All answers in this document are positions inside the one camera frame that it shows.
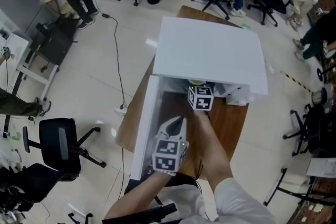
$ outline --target yellow black tape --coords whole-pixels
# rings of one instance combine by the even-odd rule
[[[290,75],[286,74],[283,71],[280,71],[280,73],[284,74],[287,78],[291,79],[292,81],[294,81],[296,84],[300,85],[301,87],[305,88],[307,91],[312,92],[310,89],[308,89],[305,85],[303,85],[302,83],[300,83],[299,81],[297,81],[295,78],[291,77]]]

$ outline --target white sleeve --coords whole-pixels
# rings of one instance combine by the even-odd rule
[[[219,222],[221,216],[239,218],[250,224],[275,224],[272,214],[233,179],[223,180],[215,189]]]

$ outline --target tiled floor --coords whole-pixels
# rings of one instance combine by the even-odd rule
[[[140,5],[134,7],[133,1],[97,0],[102,12],[118,20],[120,69],[127,103],[131,101],[155,54],[155,47],[146,44],[146,40],[157,40],[162,16],[175,16],[181,5],[197,9],[204,6],[202,2],[190,0],[161,0],[157,5],[150,6],[146,0],[140,0]],[[210,7],[207,12],[223,15],[216,7]],[[317,61],[310,59],[302,63],[294,57],[295,47],[291,40],[298,38],[298,34],[285,24],[282,15],[275,13],[279,22],[277,28],[270,21],[262,26],[261,15],[257,10],[247,10],[247,15],[246,18],[232,17],[230,21],[238,26],[247,25],[251,31],[259,33],[265,59],[275,73],[267,70],[269,96],[249,106],[231,165],[237,181],[262,202],[284,166],[289,168],[284,186],[294,191],[302,188],[309,160],[308,155],[291,157],[296,141],[282,139],[284,133],[293,129],[289,111],[295,109],[302,114],[303,106],[309,102],[309,94],[280,71],[290,74],[312,90],[320,84],[316,76]],[[52,108],[44,119],[74,118],[79,135],[93,125],[101,126],[102,132],[93,135],[84,146],[108,164],[102,169],[81,159],[80,177],[71,183],[58,183],[44,200],[51,214],[49,224],[71,223],[67,217],[71,212],[68,204],[84,213],[93,213],[92,223],[99,223],[120,192],[122,150],[114,144],[114,136],[122,119],[114,112],[114,108],[122,103],[122,95],[113,37],[115,24],[111,19],[97,16],[92,26],[78,31],[75,38],[78,43],[71,47],[49,91]],[[304,33],[305,30],[301,29],[300,35]],[[36,59],[34,66],[38,68],[43,63],[42,59]],[[22,99],[31,101],[41,92],[38,83],[27,79],[23,81],[18,94]],[[37,118],[34,125],[27,120],[12,119],[10,131],[15,129],[20,132],[23,126],[28,126],[30,139],[37,141],[39,120]],[[12,143],[19,149],[23,165],[43,163],[39,150],[32,149],[27,154],[22,141]],[[124,151],[124,187],[129,180],[132,158],[132,153]],[[214,219],[216,209],[211,189],[206,181],[199,182],[208,215]],[[279,193],[268,208],[277,223],[286,223],[296,208],[296,202],[295,198]],[[47,210],[41,204],[34,205],[26,215],[28,222],[34,224],[45,223],[48,217]]]

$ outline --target green pants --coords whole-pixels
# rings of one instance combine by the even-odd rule
[[[26,103],[15,95],[0,89],[0,114],[11,116],[37,116],[41,105]]]
[[[303,58],[305,60],[319,54],[323,49],[323,39],[320,36],[319,30],[313,25],[305,36],[301,39],[302,45],[309,45],[309,48],[303,52]]]

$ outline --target white floor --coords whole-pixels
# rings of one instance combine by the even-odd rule
[[[117,41],[120,54],[120,69],[126,101],[129,103],[144,75],[155,47],[146,44],[147,39],[156,41],[159,35],[162,16],[175,16],[181,5],[202,9],[204,3],[190,0],[161,0],[151,6],[146,0],[140,0],[138,7],[134,0],[97,0],[102,12],[118,20]],[[275,69],[272,74],[267,70],[269,96],[249,106],[245,125],[235,154],[231,161],[237,181],[253,197],[263,202],[280,174],[282,167],[289,168],[284,187],[293,191],[302,188],[309,156],[291,157],[296,141],[283,140],[282,135],[293,129],[289,111],[303,113],[303,106],[309,102],[309,93],[280,71],[290,74],[301,83],[317,89],[320,85],[316,76],[315,59],[307,63],[299,62],[293,55],[293,38],[298,34],[287,26],[283,15],[275,14],[279,27],[267,21],[260,24],[258,10],[246,10],[248,17],[231,17],[238,26],[247,25],[251,31],[259,33],[266,61]],[[210,7],[208,13],[224,17],[221,11]],[[89,161],[81,159],[82,171],[74,182],[60,182],[43,201],[50,211],[48,223],[72,223],[67,217],[71,212],[68,204],[84,213],[91,212],[91,223],[100,223],[110,206],[117,200],[122,181],[122,149],[113,142],[121,118],[114,108],[122,103],[119,78],[117,74],[117,55],[113,31],[115,22],[97,16],[96,22],[85,30],[78,31],[60,72],[56,75],[48,98],[52,101],[51,111],[44,118],[33,122],[12,119],[10,131],[21,133],[28,126],[29,137],[38,141],[38,122],[48,118],[74,118],[78,135],[94,125],[102,127],[102,132],[93,135],[84,144],[91,153],[107,162],[103,169]],[[44,60],[36,59],[34,66],[40,68]],[[32,101],[42,92],[42,87],[27,79],[19,89],[23,100]],[[27,154],[22,141],[12,141],[23,158],[23,165],[43,163],[40,150],[31,149]],[[124,187],[128,183],[133,154],[124,151]],[[208,215],[213,219],[216,209],[213,195],[206,181],[200,180],[206,201]],[[286,194],[277,193],[268,209],[276,217],[277,223],[286,223],[297,206],[297,200]],[[26,214],[29,223],[46,223],[47,210],[41,204],[35,204]]]

